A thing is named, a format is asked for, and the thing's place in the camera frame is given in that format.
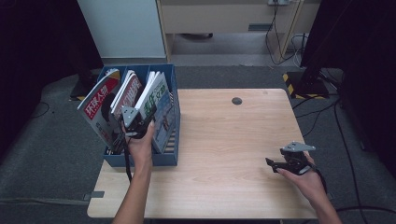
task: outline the human hand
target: human hand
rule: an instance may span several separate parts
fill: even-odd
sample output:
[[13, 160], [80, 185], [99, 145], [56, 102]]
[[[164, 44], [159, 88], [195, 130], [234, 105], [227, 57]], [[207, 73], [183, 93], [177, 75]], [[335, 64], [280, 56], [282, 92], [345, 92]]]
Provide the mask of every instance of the human hand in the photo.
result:
[[[307, 153], [304, 154], [309, 162], [315, 164], [314, 159]], [[295, 184], [309, 202], [320, 203], [321, 200], [327, 199], [326, 191], [317, 172], [310, 170], [303, 175], [295, 175], [284, 169], [276, 170]]]
[[143, 167], [151, 167], [151, 139], [154, 135], [154, 121], [152, 120], [148, 126], [145, 136], [141, 139], [125, 137], [128, 145], [129, 153], [134, 159], [134, 168], [140, 170]]

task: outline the black strap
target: black strap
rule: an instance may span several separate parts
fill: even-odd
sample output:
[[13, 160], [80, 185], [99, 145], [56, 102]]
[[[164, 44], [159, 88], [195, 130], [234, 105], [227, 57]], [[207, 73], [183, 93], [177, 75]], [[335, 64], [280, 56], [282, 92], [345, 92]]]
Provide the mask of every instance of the black strap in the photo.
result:
[[131, 164], [129, 163], [128, 144], [126, 144], [125, 149], [124, 149], [125, 171], [126, 171], [126, 174], [128, 175], [129, 182], [131, 182], [132, 181], [132, 175], [131, 175]]
[[323, 185], [323, 188], [324, 188], [324, 191], [327, 193], [326, 180], [324, 179], [324, 176], [321, 174], [321, 172], [320, 172], [320, 170], [318, 168], [315, 169], [315, 172], [317, 172], [317, 174], [319, 175], [320, 180], [321, 180], [322, 185]]

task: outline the hand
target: hand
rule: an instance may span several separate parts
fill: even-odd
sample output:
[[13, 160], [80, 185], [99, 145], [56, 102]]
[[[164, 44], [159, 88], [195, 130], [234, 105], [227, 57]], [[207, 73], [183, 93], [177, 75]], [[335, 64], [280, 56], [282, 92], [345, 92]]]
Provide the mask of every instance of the hand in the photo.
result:
[[[305, 153], [305, 156], [309, 162], [315, 164], [314, 160], [307, 153]], [[295, 175], [284, 169], [276, 170], [295, 184], [309, 202], [319, 200], [323, 196], [327, 197], [320, 177], [315, 171], [310, 170], [303, 175]]]
[[146, 165], [152, 166], [151, 159], [151, 139], [154, 135], [154, 121], [148, 126], [145, 136], [141, 139], [125, 137], [128, 144], [128, 150], [134, 159], [134, 167], [142, 168]]
[[[315, 164], [314, 160], [307, 153], [305, 153], [305, 156], [309, 162]], [[299, 188], [300, 192], [317, 212], [320, 224], [342, 223], [327, 197], [319, 175], [315, 171], [310, 170], [303, 175], [295, 175], [284, 169], [276, 170]]]

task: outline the power outlet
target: power outlet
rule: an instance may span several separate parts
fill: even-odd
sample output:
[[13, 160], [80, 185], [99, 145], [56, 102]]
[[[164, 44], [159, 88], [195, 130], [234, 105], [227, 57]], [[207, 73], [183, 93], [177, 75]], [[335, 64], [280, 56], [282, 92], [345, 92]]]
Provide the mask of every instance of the power outlet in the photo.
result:
[[275, 4], [278, 6], [287, 6], [290, 4], [290, 0], [268, 0], [268, 6], [274, 6]]

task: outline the wooden table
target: wooden table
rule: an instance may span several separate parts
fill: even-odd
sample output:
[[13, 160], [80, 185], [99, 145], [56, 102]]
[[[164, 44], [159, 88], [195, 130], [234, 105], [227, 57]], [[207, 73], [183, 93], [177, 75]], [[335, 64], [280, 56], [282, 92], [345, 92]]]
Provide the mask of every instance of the wooden table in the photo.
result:
[[[316, 218], [306, 198], [265, 158], [303, 138], [283, 90], [178, 90], [178, 165], [154, 167], [146, 218]], [[241, 105], [234, 105], [238, 97]], [[104, 161], [90, 217], [114, 217], [128, 188], [124, 168]]]

